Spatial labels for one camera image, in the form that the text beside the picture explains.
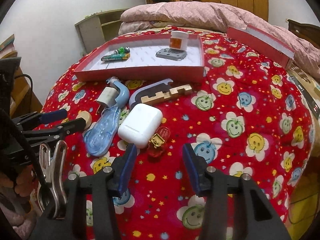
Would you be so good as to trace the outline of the round wooden disc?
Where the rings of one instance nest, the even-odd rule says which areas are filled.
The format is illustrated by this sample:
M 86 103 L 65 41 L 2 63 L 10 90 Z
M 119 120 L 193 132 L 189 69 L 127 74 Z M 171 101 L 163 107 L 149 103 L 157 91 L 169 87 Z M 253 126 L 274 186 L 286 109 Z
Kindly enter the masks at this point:
M 77 118 L 77 119 L 78 119 L 78 118 L 82 118 L 82 119 L 85 120 L 86 125 L 85 125 L 84 129 L 88 129 L 88 128 L 91 126 L 91 124 L 92 124 L 92 116 L 91 116 L 91 114 L 90 114 L 88 111 L 80 111 L 80 112 L 77 114 L 76 118 Z

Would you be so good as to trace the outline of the clear blue plastic case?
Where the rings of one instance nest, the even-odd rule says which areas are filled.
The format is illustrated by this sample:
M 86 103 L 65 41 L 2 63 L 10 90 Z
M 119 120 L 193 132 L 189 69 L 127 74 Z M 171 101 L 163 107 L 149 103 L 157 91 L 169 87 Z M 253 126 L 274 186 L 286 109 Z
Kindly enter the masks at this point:
M 86 132 L 84 143 L 90 155 L 99 157 L 107 153 L 118 130 L 120 113 L 117 105 L 104 109 L 100 119 Z

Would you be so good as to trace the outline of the red and yellow toy figure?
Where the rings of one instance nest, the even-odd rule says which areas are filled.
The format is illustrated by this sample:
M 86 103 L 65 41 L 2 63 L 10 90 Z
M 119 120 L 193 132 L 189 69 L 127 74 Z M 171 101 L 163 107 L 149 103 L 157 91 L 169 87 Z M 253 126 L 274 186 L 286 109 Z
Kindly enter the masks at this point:
M 170 138 L 170 130 L 167 127 L 159 127 L 148 143 L 148 155 L 158 158 L 164 152 L 165 145 Z

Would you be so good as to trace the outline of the white small cube adapter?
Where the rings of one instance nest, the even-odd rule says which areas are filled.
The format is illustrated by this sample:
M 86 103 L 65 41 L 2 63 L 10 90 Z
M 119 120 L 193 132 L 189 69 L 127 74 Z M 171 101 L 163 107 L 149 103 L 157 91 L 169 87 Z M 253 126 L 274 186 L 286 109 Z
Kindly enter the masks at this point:
M 97 103 L 104 107 L 112 107 L 116 104 L 118 91 L 113 87 L 105 87 L 102 93 L 97 98 Z

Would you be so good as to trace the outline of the white earbuds case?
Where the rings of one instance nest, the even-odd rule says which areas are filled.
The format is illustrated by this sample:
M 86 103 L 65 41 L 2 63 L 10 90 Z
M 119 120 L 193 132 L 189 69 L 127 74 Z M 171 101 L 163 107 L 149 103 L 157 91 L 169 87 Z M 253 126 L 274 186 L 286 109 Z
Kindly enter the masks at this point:
M 118 136 L 137 148 L 145 148 L 160 126 L 163 113 L 156 107 L 138 103 L 118 128 Z

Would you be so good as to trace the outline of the light blue curved tube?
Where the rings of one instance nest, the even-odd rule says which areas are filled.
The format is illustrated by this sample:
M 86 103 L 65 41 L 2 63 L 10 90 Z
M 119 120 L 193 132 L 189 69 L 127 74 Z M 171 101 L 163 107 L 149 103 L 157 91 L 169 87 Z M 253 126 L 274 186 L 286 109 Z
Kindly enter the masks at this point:
M 118 95 L 115 97 L 115 102 L 119 108 L 123 108 L 129 101 L 129 89 L 115 76 L 110 77 L 106 82 L 118 92 Z

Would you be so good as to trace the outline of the green battery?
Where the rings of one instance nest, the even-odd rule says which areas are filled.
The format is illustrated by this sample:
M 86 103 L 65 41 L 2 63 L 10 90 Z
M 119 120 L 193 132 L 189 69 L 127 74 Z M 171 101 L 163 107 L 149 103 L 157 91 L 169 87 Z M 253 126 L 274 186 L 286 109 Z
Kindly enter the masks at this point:
M 102 62 L 113 62 L 113 61 L 126 61 L 130 58 L 130 53 L 127 54 L 110 54 L 105 55 L 101 58 Z

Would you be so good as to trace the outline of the green toy piece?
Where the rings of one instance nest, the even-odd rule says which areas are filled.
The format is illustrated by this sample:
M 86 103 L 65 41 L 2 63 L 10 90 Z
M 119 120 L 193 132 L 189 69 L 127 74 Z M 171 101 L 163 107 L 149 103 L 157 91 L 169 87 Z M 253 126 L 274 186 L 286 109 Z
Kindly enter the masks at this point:
M 129 47 L 119 47 L 114 51 L 115 54 L 129 54 L 130 48 Z

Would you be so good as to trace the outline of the wooden puzzle block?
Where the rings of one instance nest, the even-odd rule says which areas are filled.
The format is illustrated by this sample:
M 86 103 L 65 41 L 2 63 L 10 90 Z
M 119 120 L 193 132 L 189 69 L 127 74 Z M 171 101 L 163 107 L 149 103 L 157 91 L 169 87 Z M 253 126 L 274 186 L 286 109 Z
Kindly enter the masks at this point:
M 193 92 L 191 85 L 182 85 L 169 89 L 168 92 L 157 92 L 154 96 L 143 96 L 141 102 L 147 105 L 155 105 L 171 99 L 176 99 L 181 95 L 188 95 Z

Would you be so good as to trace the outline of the grey perforated plastic plate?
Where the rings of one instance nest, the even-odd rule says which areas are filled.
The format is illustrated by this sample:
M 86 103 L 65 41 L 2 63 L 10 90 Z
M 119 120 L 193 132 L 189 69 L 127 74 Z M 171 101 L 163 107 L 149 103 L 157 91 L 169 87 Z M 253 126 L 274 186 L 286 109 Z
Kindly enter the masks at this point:
M 163 48 L 156 53 L 156 57 L 167 59 L 167 60 L 174 60 L 174 61 L 181 61 L 185 59 L 187 56 L 187 52 L 183 50 L 177 50 L 172 48 Z

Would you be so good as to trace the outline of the white-capped orange jar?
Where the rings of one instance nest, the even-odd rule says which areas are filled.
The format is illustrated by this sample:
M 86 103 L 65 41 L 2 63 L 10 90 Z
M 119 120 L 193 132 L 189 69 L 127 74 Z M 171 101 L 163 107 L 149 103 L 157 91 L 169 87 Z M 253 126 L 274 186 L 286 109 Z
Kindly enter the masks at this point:
M 172 31 L 169 47 L 171 49 L 186 51 L 188 46 L 189 34 L 183 31 Z

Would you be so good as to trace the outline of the grey-purple curved plastic piece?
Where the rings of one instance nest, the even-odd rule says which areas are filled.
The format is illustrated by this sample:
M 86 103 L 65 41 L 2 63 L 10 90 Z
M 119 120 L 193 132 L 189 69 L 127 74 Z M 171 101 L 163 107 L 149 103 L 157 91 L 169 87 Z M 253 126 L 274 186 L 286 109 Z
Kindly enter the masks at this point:
M 139 88 L 129 99 L 129 109 L 133 109 L 136 104 L 141 103 L 141 98 L 144 96 L 153 97 L 157 92 L 168 92 L 172 83 L 173 80 L 168 78 Z

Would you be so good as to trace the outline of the red smiley-flower blanket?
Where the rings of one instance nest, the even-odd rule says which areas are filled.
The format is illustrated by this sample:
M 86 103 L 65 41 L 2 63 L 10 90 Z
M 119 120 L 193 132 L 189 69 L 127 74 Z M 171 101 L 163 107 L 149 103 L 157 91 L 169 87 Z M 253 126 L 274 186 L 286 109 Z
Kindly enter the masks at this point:
M 225 174 L 250 174 L 281 220 L 308 162 L 312 115 L 287 72 L 225 34 L 199 32 L 204 77 L 189 95 L 157 105 L 170 131 L 159 160 L 140 151 L 129 192 L 115 200 L 122 239 L 197 239 L 204 198 L 191 188 L 182 147 Z

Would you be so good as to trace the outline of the pink quilted duvet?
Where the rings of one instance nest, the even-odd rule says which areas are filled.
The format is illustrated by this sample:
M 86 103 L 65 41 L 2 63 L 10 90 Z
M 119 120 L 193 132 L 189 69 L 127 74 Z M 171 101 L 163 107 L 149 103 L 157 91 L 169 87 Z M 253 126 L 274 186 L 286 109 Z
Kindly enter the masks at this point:
M 246 29 L 252 25 L 294 49 L 294 63 L 319 80 L 319 49 L 289 30 L 269 24 L 255 14 L 228 4 L 213 2 L 162 2 L 132 7 L 124 11 L 119 35 L 150 29 L 151 22 L 162 26 L 191 27 L 227 32 L 228 27 Z

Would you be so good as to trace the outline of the red shallow box tray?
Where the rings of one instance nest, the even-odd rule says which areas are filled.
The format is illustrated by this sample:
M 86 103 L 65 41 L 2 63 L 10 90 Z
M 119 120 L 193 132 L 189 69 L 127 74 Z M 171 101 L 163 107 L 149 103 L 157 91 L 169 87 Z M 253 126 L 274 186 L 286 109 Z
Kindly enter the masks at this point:
M 75 68 L 79 81 L 101 81 L 116 76 L 121 80 L 200 82 L 204 73 L 204 51 L 199 35 L 190 34 L 187 55 L 175 61 L 159 58 L 156 53 L 168 48 L 169 34 L 147 34 L 119 37 L 92 51 Z M 119 47 L 129 47 L 130 57 L 124 61 L 103 63 L 101 58 Z

